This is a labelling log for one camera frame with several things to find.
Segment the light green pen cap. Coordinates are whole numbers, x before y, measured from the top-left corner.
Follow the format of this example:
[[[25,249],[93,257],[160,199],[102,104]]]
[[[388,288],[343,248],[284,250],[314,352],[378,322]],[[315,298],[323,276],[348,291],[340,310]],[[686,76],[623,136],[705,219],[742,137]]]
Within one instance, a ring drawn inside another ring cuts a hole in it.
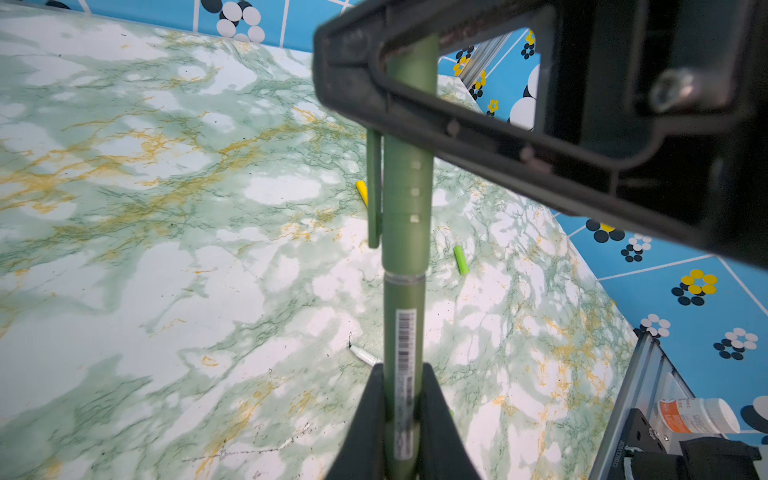
[[[467,275],[469,273],[468,262],[461,245],[454,247],[454,256],[457,262],[457,268],[461,275]]]

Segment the white pen light green end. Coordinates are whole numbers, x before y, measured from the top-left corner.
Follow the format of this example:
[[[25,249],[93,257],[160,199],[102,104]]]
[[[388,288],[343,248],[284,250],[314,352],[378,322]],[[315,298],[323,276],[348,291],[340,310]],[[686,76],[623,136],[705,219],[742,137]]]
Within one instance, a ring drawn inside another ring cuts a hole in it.
[[[349,345],[348,349],[357,359],[361,360],[368,366],[374,367],[375,365],[382,363],[382,360],[377,356],[356,345]]]

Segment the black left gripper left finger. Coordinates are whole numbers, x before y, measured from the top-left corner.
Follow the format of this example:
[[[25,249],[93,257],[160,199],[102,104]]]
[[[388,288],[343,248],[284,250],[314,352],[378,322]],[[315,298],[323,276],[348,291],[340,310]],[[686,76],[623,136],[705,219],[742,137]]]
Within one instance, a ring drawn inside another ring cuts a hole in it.
[[[378,480],[385,473],[384,367],[375,364],[327,480]]]

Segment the dark green pen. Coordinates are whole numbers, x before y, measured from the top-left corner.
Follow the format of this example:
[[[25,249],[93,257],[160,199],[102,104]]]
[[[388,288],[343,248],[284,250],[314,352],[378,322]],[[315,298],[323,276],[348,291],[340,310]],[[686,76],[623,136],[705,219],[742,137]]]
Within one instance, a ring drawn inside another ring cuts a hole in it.
[[[384,276],[384,394],[386,477],[414,479],[421,425],[426,279]]]

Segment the white pen yellow end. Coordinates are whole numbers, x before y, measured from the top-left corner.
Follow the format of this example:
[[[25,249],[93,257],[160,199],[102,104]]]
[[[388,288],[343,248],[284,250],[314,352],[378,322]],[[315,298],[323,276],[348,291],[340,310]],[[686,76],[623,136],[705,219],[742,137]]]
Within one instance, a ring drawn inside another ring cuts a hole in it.
[[[365,206],[369,205],[369,196],[368,196],[368,188],[366,183],[363,180],[359,180],[355,184],[356,190],[358,191],[358,194],[363,201]]]

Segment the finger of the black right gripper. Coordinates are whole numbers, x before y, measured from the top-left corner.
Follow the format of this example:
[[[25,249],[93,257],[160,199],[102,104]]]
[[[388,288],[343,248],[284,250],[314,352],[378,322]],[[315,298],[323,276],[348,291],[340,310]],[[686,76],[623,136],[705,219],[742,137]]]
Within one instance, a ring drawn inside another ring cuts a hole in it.
[[[518,127],[395,78],[527,27],[534,123]],[[367,1],[313,39],[321,103],[558,210],[767,265],[763,1]]]

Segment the dark green pen cap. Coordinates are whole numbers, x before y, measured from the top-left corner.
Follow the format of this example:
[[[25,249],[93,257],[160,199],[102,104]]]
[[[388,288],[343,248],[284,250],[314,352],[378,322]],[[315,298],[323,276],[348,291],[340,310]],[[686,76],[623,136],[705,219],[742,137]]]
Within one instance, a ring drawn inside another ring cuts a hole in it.
[[[427,36],[382,63],[384,76],[422,93],[437,89],[439,40]],[[382,249],[385,280],[423,283],[429,264],[434,154],[366,131],[368,245]]]

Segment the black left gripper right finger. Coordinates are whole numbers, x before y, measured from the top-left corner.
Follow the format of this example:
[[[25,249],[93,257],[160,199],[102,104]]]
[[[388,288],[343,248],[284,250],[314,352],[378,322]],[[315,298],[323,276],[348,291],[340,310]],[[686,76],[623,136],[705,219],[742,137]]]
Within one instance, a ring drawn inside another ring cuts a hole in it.
[[[420,479],[479,479],[429,363],[423,364],[419,404]]]

